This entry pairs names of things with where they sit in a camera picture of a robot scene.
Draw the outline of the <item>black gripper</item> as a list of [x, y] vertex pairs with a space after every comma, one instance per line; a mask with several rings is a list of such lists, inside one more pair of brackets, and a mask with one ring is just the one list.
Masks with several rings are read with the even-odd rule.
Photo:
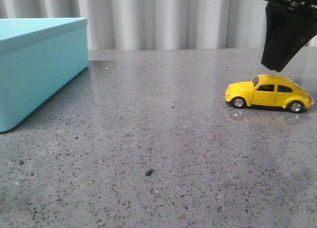
[[281, 72], [317, 34], [317, 0], [266, 1], [267, 27], [261, 63], [269, 70]]

